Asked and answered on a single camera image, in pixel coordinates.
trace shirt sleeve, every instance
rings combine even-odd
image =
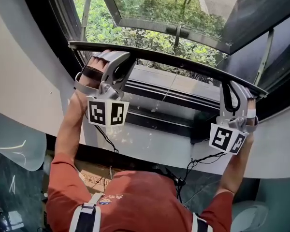
[[[229,232],[232,224],[231,192],[222,192],[215,196],[210,205],[202,212],[200,218],[204,219],[217,232]]]
[[[46,203],[47,222],[51,229],[54,232],[69,231],[74,210],[89,202],[90,198],[69,156],[56,154],[51,164]]]

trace orange t-shirt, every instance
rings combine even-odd
[[[47,221],[53,232],[69,231],[74,210],[91,195],[78,176],[71,159],[56,154],[50,172]],[[201,218],[214,232],[228,232],[232,223],[230,192],[217,195]],[[191,232],[192,213],[176,198],[171,179],[143,171],[122,171],[114,175],[98,201],[101,232]]]

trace person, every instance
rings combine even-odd
[[[92,57],[87,66],[104,72],[107,63]],[[85,75],[81,76],[80,82],[99,87],[99,81]],[[248,106],[255,109],[255,101],[248,101]],[[76,90],[57,135],[46,204],[47,221],[54,232],[69,231],[76,208],[91,199],[73,163],[86,109],[86,95]],[[200,215],[212,229],[208,231],[230,231],[232,200],[242,182],[253,141],[253,134],[250,134],[239,153],[231,157],[214,198]],[[117,173],[97,206],[101,210],[101,232],[192,231],[193,213],[176,198],[173,180],[157,173]]]

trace forearm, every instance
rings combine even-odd
[[[244,177],[252,143],[253,134],[246,138],[239,153],[231,157],[221,177],[219,190],[228,190],[234,194],[237,192]]]
[[[57,135],[55,154],[63,152],[74,160],[79,146],[82,121],[86,109],[86,96],[78,91],[74,92]]]

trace bush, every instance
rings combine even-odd
[[[177,1],[177,5],[172,9],[174,0],[115,0],[117,2],[121,15],[133,18],[150,18],[154,21],[170,21],[182,16],[184,22],[194,23],[203,27],[205,24],[207,31],[217,32],[217,24],[219,20],[212,15],[203,13],[200,9],[198,0],[192,0],[190,4],[187,4],[185,12],[182,14],[183,8],[180,6],[182,0]],[[85,0],[75,1],[75,6],[79,18],[81,20],[83,15]],[[196,17],[198,19],[188,20],[189,17]],[[196,62],[204,63],[210,66],[217,65],[217,59],[221,58],[221,53],[209,46],[202,45],[200,43],[191,42],[186,39],[179,40],[179,46],[176,52],[173,50],[173,44],[175,37],[172,35],[144,30],[144,29],[131,29],[117,27],[110,15],[104,0],[91,0],[90,10],[88,15],[88,24],[86,28],[86,38],[88,42],[105,43],[105,44],[118,44],[134,46],[138,48],[151,49],[163,53],[177,55],[182,58],[188,58]],[[160,64],[151,63],[150,67],[163,69],[166,71],[177,72],[184,76],[196,78],[196,74],[185,71],[177,70],[175,67],[165,67]]]

